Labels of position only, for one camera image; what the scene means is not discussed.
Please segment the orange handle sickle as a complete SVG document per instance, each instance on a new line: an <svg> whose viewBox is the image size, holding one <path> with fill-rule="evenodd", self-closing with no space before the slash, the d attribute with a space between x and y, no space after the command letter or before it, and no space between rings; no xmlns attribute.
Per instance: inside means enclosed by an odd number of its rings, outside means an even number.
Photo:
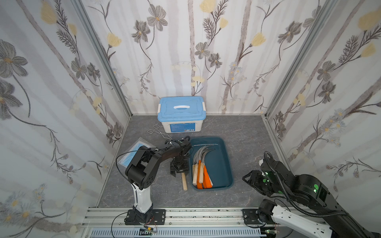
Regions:
<svg viewBox="0 0 381 238"><path fill-rule="evenodd" d="M212 188L212 182L209 177L206 166L203 168L203 188Z"/></svg>
<svg viewBox="0 0 381 238"><path fill-rule="evenodd" d="M203 146L199 151L198 151L198 156L197 156L197 162L198 162L198 171L197 171L197 180L196 180L196 187L198 189L203 189L202 187L202 182L200 182L200 177L203 169L201 169L201 160L202 160L202 155L204 150L206 149L206 146Z"/></svg>

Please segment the wooden handle sickle group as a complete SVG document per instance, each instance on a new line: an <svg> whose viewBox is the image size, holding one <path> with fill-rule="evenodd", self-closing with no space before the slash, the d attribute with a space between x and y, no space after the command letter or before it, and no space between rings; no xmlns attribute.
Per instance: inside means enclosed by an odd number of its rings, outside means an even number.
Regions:
<svg viewBox="0 0 381 238"><path fill-rule="evenodd" d="M201 155L205 149L205 146L201 147L194 155L193 161L192 161L192 175L193 179L196 177L196 165L198 164L198 161L201 160Z"/></svg>

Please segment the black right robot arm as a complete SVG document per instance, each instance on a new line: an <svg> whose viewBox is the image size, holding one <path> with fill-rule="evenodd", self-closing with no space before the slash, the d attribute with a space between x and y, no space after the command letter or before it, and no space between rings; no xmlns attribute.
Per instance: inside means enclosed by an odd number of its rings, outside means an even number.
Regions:
<svg viewBox="0 0 381 238"><path fill-rule="evenodd" d="M261 223L282 224L309 237L321 238L379 238L380 233L361 226L336 201L328 188L312 175L294 175L285 165L265 153L260 170L252 170L242 180L266 198L256 210ZM300 213L322 218L325 225L283 209L270 200L273 194L282 194Z"/></svg>

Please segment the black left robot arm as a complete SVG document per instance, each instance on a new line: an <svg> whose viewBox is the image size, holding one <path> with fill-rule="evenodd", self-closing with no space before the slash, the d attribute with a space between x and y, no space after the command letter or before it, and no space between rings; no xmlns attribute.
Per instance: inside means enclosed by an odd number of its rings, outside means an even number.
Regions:
<svg viewBox="0 0 381 238"><path fill-rule="evenodd" d="M125 170L127 180L133 187L135 202L127 212L126 225L145 225L155 218L155 212L162 215L165 210L153 208L150 186L153 184L160 164L168 159L170 174L185 176L190 171L189 158L191 139L189 136L181 140L167 140L164 148L148 148L141 146Z"/></svg>

